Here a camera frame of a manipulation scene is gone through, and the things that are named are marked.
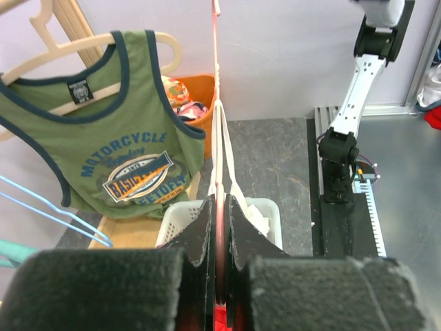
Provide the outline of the white plastic basket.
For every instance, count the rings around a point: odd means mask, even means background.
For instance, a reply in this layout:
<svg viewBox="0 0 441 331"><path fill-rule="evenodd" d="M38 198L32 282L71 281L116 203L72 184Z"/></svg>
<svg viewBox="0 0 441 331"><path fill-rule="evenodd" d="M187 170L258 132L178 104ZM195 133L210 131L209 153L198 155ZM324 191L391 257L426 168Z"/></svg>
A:
<svg viewBox="0 0 441 331"><path fill-rule="evenodd" d="M266 198L247 197L246 202L247 205L256 206L260 213L268 218L269 232L267 239L283 250L280 211L277 204ZM184 201L169 207L163 217L155 246L164 245L195 220L202 203L202 200Z"/></svg>

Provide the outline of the teal plastic hanger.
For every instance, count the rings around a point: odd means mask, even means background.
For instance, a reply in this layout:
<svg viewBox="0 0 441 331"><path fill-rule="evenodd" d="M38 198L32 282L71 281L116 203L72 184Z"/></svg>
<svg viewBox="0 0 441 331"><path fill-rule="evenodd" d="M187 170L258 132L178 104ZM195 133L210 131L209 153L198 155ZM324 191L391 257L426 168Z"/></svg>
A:
<svg viewBox="0 0 441 331"><path fill-rule="evenodd" d="M1 240L1 267L18 268L26 259L37 252L36 249L26 245Z"/></svg>

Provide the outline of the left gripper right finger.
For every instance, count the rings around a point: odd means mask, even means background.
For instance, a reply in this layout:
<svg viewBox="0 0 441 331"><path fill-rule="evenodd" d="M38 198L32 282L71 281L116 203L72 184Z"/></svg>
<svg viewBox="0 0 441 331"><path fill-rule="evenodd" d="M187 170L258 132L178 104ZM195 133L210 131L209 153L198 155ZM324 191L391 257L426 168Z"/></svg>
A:
<svg viewBox="0 0 441 331"><path fill-rule="evenodd" d="M432 330L414 274L394 259L292 257L227 199L233 330Z"/></svg>

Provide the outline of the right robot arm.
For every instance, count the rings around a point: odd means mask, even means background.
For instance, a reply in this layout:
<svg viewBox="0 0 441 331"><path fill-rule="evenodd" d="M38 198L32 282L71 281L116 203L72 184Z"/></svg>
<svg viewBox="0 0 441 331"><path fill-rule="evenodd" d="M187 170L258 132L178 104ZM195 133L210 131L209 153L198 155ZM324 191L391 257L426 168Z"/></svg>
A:
<svg viewBox="0 0 441 331"><path fill-rule="evenodd" d="M367 97L384 69L396 61L415 1L356 1L364 17L353 49L355 68L337 115L318 138L327 203L352 203L359 155L360 120Z"/></svg>

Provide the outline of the white tank top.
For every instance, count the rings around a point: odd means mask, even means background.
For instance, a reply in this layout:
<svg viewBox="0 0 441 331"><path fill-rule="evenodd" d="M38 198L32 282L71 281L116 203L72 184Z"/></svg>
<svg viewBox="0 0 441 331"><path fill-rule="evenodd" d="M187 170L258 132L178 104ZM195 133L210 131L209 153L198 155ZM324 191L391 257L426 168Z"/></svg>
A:
<svg viewBox="0 0 441 331"><path fill-rule="evenodd" d="M269 232L268 218L265 218L254 205L247 205L243 191L237 180L234 168L234 153L229 135L225 110L221 100L215 100L211 133L212 172L208 195L217 194L216 184L223 183L223 161L226 160L228 175L231 180L229 193L236 198L246 220L248 220L261 234L267 237Z"/></svg>

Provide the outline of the pink wire hanger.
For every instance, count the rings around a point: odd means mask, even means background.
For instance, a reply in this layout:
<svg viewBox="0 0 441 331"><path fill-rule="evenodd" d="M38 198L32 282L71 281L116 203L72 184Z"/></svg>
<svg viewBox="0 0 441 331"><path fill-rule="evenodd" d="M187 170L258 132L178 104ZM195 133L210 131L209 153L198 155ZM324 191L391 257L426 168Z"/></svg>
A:
<svg viewBox="0 0 441 331"><path fill-rule="evenodd" d="M225 193L223 187L223 133L221 115L223 105L220 98L220 65L218 63L218 42L217 42L217 17L221 14L219 1L212 1L212 28L214 42L214 77L215 77L215 102L212 123L212 161L214 174L212 181L216 188L216 302L225 305L227 302L226 288L226 248L225 248L225 222L224 204Z"/></svg>

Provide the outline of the light blue hanger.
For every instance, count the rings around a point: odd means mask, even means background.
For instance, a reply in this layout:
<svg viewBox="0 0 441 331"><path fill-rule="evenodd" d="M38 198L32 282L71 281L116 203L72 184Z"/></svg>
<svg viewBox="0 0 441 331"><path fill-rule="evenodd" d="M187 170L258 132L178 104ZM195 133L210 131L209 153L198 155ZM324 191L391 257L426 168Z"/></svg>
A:
<svg viewBox="0 0 441 331"><path fill-rule="evenodd" d="M51 210L53 210L55 213L66 216L66 217L70 217L72 220L76 221L78 224L82 225L84 228L88 229L88 232L85 230L82 230L81 228L72 225L71 223L68 223L67 221L64 221L62 219L60 219L59 217L56 217L52 214L49 214L43 210L40 210L36 207L33 207L32 205L25 203L21 200L18 200L14 197L11 197L10 195L1 192L1 196L24 207L27 208L28 210L31 210L43 217L46 217L47 219L50 219L52 221L55 221L61 225L64 225L68 228L70 228L71 230L75 230L76 232L82 234L85 237L90 238L92 241L96 241L97 243L100 243L101 245L104 245L107 248L113 248L114 245L111 241L111 239L105 235L102 231L100 231L98 228L95 228L94 226L90 225L88 222L84 221L81 217L78 217L76 214L73 214L72 212L68 212L66 210L62 210L58 207L56 207L52 202L50 202L49 200L47 200L46 198L42 197L41 195L37 194L34 191L31 191L25 187L23 187L22 185L19 185L18 183L8 179L7 177L1 176L1 181L4 183L7 183L8 185L13 186L14 188L30 195L31 197L35 198L36 200L40 201L41 203L46 204Z"/></svg>

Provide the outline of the red tank top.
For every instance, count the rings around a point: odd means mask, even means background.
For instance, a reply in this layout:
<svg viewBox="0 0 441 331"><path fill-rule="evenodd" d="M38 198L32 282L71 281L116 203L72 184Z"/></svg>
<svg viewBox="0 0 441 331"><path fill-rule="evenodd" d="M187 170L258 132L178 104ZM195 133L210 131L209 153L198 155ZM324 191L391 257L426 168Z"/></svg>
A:
<svg viewBox="0 0 441 331"><path fill-rule="evenodd" d="M229 331L227 327L227 310L225 306L216 306L214 312L214 330Z"/></svg>

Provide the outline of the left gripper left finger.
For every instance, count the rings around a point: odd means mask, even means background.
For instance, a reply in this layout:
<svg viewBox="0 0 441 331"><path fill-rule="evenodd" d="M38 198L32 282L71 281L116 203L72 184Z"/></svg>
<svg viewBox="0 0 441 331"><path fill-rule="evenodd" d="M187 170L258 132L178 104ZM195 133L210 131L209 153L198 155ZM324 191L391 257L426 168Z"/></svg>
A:
<svg viewBox="0 0 441 331"><path fill-rule="evenodd" d="M2 330L211 330L212 200L159 249L43 250L18 268Z"/></svg>

